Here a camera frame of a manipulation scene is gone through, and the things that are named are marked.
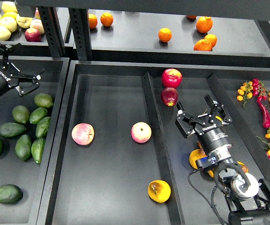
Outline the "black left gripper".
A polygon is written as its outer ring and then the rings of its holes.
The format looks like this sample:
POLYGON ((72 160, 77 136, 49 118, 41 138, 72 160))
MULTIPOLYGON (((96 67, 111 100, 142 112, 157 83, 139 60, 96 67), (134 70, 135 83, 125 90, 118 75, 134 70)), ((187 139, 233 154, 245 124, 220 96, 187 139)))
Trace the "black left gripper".
POLYGON ((41 69, 33 75, 22 74, 13 64, 8 62, 9 54, 21 46, 20 43, 15 45, 4 45, 0 43, 0 97, 10 89, 16 89, 19 96, 27 95, 39 88, 41 75, 45 69, 41 69), (30 86, 23 87, 20 83, 30 83, 30 86))

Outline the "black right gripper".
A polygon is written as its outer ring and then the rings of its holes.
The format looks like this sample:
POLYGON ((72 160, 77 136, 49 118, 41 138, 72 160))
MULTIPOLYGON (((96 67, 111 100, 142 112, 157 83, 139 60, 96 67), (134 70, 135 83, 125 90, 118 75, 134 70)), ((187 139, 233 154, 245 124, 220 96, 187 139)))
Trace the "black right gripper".
POLYGON ((178 109, 175 124, 184 138, 196 134, 206 156, 216 159, 217 162, 231 158, 229 148, 232 146, 228 134, 222 125, 228 125, 233 120, 224 105, 213 100, 209 95, 204 99, 210 108, 207 124, 205 118, 208 114, 193 116, 185 112, 181 102, 176 104, 178 109))

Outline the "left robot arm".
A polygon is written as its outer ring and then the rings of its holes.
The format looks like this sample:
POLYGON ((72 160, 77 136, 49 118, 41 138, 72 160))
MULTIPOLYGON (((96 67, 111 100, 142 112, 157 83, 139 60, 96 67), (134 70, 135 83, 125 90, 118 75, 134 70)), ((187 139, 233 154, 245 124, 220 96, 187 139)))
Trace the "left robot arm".
POLYGON ((0 43, 0 97, 11 89, 16 89, 18 95, 23 97, 40 86, 39 80, 44 69, 33 75, 23 74, 17 66, 8 61, 9 54, 20 46, 20 43, 15 45, 0 43))

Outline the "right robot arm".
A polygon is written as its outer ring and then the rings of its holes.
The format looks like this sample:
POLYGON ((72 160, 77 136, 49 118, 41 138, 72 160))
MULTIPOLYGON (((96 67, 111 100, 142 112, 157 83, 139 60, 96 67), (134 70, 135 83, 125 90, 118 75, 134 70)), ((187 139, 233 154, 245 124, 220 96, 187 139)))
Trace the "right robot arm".
POLYGON ((194 170, 196 172, 213 172, 214 191, 220 190, 229 209, 228 220, 224 221, 214 205, 214 198, 207 200, 214 214, 222 225, 270 225, 270 187, 264 179, 257 180, 253 175, 242 170, 230 152, 232 144, 225 126, 232 118, 224 105, 204 97, 210 108, 209 113, 193 116, 185 112, 181 102, 176 104, 177 117, 175 124, 182 135, 187 138, 195 134, 204 151, 198 157, 194 170))

